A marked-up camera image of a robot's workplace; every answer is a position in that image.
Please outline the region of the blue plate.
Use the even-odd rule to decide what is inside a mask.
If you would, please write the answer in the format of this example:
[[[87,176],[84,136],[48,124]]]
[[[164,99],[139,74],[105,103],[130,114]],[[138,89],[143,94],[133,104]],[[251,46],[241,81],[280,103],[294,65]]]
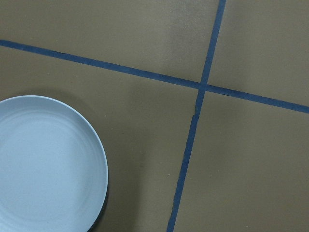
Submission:
[[[87,232],[107,188],[104,148],[79,112],[44,96],[1,101],[1,231]]]

